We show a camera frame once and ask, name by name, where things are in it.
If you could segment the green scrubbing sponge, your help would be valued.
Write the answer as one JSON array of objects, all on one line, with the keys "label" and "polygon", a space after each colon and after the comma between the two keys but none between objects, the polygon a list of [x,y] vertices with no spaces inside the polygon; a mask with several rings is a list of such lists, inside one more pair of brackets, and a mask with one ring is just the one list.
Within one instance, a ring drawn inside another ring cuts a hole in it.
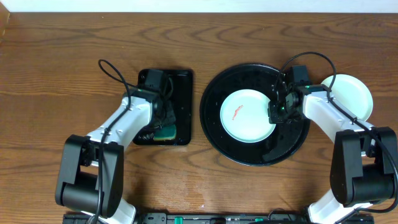
[{"label": "green scrubbing sponge", "polygon": [[154,133],[154,141],[168,141],[175,139],[177,135],[176,125],[164,126]]}]

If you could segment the mint plate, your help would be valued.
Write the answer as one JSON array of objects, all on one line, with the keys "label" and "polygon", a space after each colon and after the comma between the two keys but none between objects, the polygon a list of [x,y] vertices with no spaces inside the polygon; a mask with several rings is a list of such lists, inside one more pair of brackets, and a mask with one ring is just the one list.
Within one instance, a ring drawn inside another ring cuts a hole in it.
[{"label": "mint plate", "polygon": [[373,111],[373,97],[361,80],[351,75],[337,74],[331,92],[355,116],[363,121],[368,120]]},{"label": "mint plate", "polygon": [[228,95],[221,104],[220,121],[224,130],[244,143],[268,138],[276,125],[269,122],[270,99],[260,91],[243,89]]}]

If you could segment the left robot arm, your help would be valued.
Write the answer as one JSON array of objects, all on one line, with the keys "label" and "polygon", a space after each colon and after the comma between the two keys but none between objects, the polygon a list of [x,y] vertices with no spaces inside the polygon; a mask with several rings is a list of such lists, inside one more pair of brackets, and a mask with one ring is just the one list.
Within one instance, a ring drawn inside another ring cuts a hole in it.
[{"label": "left robot arm", "polygon": [[129,90],[100,127],[65,141],[56,203],[89,215],[88,223],[133,223],[136,208],[122,198],[124,152],[142,129],[173,117],[172,102],[159,93]]}]

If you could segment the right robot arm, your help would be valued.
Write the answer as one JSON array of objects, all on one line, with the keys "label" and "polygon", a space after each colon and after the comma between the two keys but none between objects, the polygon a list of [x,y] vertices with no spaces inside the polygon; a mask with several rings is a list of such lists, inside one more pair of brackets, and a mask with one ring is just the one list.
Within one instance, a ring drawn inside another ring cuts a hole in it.
[{"label": "right robot arm", "polygon": [[269,102],[270,123],[311,120],[334,144],[331,189],[307,208],[312,223],[343,223],[358,212],[397,206],[397,136],[357,118],[325,85],[293,86]]}]

